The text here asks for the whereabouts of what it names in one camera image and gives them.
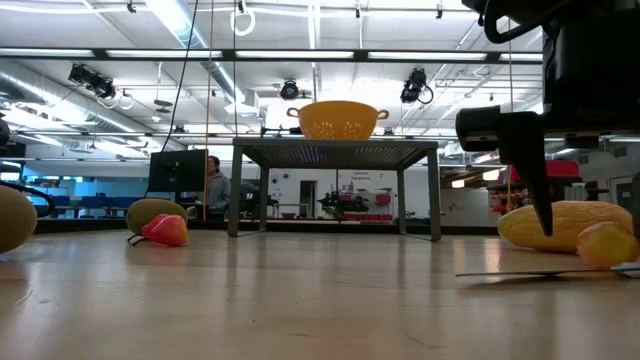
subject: ceiling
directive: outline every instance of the ceiling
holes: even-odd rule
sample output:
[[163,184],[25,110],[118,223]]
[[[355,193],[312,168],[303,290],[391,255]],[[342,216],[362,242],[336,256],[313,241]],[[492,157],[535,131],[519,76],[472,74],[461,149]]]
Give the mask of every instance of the ceiling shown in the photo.
[[[180,43],[154,12],[147,11],[144,1],[135,1],[137,13],[126,10],[128,1],[0,1],[1,47],[59,47],[59,48],[180,48]],[[193,8],[195,2],[189,1]],[[213,48],[236,49],[376,49],[376,50],[444,50],[444,51],[528,51],[540,52],[542,36],[539,29],[518,38],[511,45],[488,42],[482,28],[476,25],[475,14],[466,11],[459,0],[443,1],[442,19],[435,18],[438,1],[362,0],[317,1],[316,35],[310,40],[309,2],[305,0],[246,1],[255,11],[255,28],[246,36],[234,36],[230,25],[233,2],[214,1]],[[21,11],[6,10],[20,7]],[[200,1],[196,26],[208,42],[211,38],[211,1]],[[367,16],[357,19],[356,7]],[[38,12],[118,11],[82,14],[52,14]],[[287,12],[288,15],[267,12]],[[238,27],[248,25],[248,16],[238,18]],[[509,26],[503,19],[503,31]],[[131,121],[127,127],[136,131],[166,132],[171,114],[158,114],[153,102],[156,98],[175,102],[182,63],[165,62],[160,70],[161,89],[157,90],[159,63],[144,61],[70,61],[70,60],[2,60],[15,62],[43,79],[52,80],[84,99],[80,105],[86,112],[116,112]],[[83,63],[91,70],[114,79],[114,84],[133,98],[133,106],[123,109],[116,102],[104,102],[113,109],[105,109],[95,102],[92,94],[78,88],[67,78],[73,63]],[[198,62],[190,62],[185,69],[183,91],[176,107],[176,124],[185,124],[191,132],[204,132],[209,118],[210,132],[259,132],[261,126],[295,125],[287,118],[288,107],[311,103],[314,93],[314,70],[305,62],[237,62],[222,63],[235,83],[245,90],[253,90],[260,97],[257,116],[242,117],[229,113],[229,104],[220,89],[212,83],[217,97],[209,97],[205,69]],[[527,110],[541,102],[542,69],[536,65],[446,65],[416,63],[317,63],[315,96],[323,100],[357,100],[376,109],[389,110],[387,120],[381,120],[376,133],[391,128],[396,135],[454,134],[457,111],[464,107],[502,105],[515,110]],[[434,100],[426,106],[402,105],[400,91],[411,71],[424,68],[434,91]],[[296,80],[308,94],[307,99],[284,101],[277,96],[277,86],[284,80]],[[34,80],[32,86],[41,86]],[[154,121],[152,116],[160,116]],[[41,130],[42,126],[27,128]],[[14,137],[20,142],[32,140]],[[173,145],[203,144],[204,138],[177,139]]]

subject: yellow object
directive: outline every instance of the yellow object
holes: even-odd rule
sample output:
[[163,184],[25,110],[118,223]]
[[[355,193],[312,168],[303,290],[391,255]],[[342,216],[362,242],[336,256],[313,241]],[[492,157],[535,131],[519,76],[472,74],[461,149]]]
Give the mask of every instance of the yellow object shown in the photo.
[[187,222],[187,212],[182,206],[165,199],[140,199],[129,207],[127,227],[134,234],[141,234],[142,228],[158,215],[178,215]]
[[322,101],[289,108],[287,115],[300,119],[300,129],[310,139],[367,140],[376,121],[387,119],[389,112],[353,101]]
[[37,223],[38,213],[27,197],[0,185],[0,254],[27,241]]
[[635,236],[614,222],[591,225],[578,235],[578,254],[597,270],[635,261],[639,251]]
[[533,205],[513,210],[500,219],[498,232],[513,245],[540,251],[575,253],[578,234],[591,225],[611,221],[633,232],[631,214],[600,201],[558,201],[553,209],[553,235],[544,236]]

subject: table leg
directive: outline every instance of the table leg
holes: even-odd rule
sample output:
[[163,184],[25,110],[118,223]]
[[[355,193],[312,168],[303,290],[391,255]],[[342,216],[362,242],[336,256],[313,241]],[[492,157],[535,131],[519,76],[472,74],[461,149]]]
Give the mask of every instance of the table leg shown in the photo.
[[267,230],[267,204],[269,202],[269,168],[260,168],[260,231]]
[[242,146],[233,147],[233,163],[231,165],[231,199],[229,203],[229,225],[227,233],[238,237],[240,221],[240,183],[242,181]]
[[429,209],[431,221],[431,241],[438,241],[442,238],[440,229],[440,170],[438,169],[438,153],[436,150],[429,150],[427,154],[429,171]]
[[405,205],[404,170],[398,170],[398,230],[407,233],[407,209]]

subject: metal table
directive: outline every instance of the metal table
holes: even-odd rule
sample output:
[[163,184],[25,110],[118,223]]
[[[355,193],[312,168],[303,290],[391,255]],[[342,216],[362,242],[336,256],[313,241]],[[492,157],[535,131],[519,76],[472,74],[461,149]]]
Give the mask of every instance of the metal table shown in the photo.
[[260,166],[260,231],[267,226],[270,169],[391,170],[398,175],[398,227],[407,233],[404,171],[419,160],[428,159],[431,240],[440,240],[440,174],[438,143],[413,140],[311,140],[233,139],[229,227],[238,237],[242,156]]

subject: computer monitor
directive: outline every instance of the computer monitor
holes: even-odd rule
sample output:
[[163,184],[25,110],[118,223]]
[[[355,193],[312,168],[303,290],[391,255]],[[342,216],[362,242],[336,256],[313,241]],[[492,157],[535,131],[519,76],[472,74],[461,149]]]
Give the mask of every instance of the computer monitor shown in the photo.
[[201,192],[204,190],[206,150],[151,154],[149,192]]

